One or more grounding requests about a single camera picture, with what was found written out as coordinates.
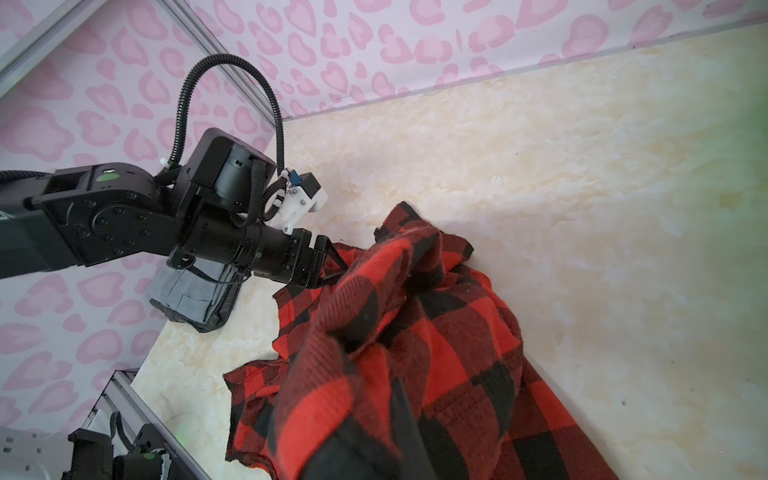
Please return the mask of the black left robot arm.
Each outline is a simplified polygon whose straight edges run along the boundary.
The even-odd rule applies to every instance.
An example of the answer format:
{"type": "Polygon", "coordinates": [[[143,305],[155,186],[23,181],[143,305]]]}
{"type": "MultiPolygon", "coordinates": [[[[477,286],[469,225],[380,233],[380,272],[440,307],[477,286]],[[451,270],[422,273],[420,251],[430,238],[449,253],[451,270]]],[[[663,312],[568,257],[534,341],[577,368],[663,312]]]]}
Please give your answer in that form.
{"type": "Polygon", "coordinates": [[[311,174],[289,173],[281,228],[256,217],[277,166],[217,128],[187,164],[153,176],[127,163],[1,175],[1,275],[90,267],[138,253],[197,272],[207,260],[309,289],[334,283],[346,262],[323,235],[296,226],[325,193],[311,174]]]}

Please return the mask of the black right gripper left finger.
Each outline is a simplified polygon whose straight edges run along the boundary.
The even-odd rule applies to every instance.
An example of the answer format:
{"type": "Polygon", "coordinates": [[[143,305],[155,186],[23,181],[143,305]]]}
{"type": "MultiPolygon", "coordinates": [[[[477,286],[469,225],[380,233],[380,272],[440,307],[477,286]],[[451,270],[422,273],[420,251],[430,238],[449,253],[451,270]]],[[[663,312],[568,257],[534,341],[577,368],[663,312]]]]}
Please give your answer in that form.
{"type": "Polygon", "coordinates": [[[300,479],[399,479],[399,460],[354,419],[345,419],[301,470],[300,479]]]}

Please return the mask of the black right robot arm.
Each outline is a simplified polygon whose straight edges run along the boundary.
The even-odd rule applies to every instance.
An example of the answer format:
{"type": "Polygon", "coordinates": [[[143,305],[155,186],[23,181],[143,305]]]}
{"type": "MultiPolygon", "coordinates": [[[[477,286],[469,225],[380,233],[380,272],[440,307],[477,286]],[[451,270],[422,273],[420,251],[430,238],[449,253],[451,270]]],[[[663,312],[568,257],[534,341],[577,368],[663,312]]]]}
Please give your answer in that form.
{"type": "MultiPolygon", "coordinates": [[[[78,428],[42,435],[1,430],[4,479],[207,479],[198,461],[138,397],[122,372],[103,394],[105,433],[78,428]]],[[[302,479],[434,479],[401,381],[392,385],[392,431],[397,453],[360,438],[347,421],[302,469],[302,479]]]]}

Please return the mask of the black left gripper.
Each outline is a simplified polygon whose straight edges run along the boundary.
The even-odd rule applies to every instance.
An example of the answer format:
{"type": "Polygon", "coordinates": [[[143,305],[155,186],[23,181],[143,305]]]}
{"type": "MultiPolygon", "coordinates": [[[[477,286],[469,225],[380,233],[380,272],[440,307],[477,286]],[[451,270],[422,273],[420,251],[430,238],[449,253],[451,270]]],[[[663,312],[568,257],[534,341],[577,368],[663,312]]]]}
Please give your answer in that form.
{"type": "Polygon", "coordinates": [[[241,228],[228,215],[201,215],[179,244],[179,267],[191,269],[203,259],[277,283],[317,288],[328,261],[336,273],[348,264],[329,237],[318,235],[313,247],[311,241],[312,233],[301,228],[286,234],[263,223],[241,228]]]}

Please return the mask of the red black plaid shirt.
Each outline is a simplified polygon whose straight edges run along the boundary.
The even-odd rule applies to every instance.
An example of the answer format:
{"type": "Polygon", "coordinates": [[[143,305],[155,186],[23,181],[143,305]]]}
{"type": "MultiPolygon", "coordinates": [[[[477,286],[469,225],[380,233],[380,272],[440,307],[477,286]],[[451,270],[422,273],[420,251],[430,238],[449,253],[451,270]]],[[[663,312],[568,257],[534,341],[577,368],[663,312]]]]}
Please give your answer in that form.
{"type": "Polygon", "coordinates": [[[274,479],[302,468],[345,419],[392,454],[402,380],[436,479],[611,479],[614,471],[523,353],[519,323],[472,245],[395,206],[348,269],[274,298],[276,358],[224,375],[225,458],[274,479]]]}

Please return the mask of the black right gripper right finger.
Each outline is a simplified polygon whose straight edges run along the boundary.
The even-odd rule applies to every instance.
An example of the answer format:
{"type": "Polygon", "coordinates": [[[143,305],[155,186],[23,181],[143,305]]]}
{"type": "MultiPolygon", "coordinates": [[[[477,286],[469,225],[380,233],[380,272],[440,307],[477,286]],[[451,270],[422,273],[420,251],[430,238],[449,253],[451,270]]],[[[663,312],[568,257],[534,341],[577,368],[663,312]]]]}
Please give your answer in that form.
{"type": "Polygon", "coordinates": [[[423,443],[417,422],[401,379],[391,383],[391,428],[401,454],[400,479],[435,480],[437,478],[423,443]]]}

